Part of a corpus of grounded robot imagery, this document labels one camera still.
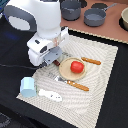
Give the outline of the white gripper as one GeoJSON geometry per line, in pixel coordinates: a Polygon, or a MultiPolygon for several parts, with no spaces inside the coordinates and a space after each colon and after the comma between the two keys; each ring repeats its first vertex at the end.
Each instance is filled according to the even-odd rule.
{"type": "Polygon", "coordinates": [[[42,39],[35,34],[28,42],[29,60],[34,66],[47,66],[62,54],[62,47],[69,42],[68,28],[62,27],[59,39],[42,39]]]}

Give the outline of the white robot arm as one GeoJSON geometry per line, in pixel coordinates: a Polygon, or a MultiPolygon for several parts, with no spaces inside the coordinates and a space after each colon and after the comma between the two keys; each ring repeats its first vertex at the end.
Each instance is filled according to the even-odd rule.
{"type": "Polygon", "coordinates": [[[34,32],[27,42],[29,60],[34,66],[48,66],[58,59],[68,43],[67,27],[61,27],[59,0],[10,0],[4,15],[12,27],[34,32]]]}

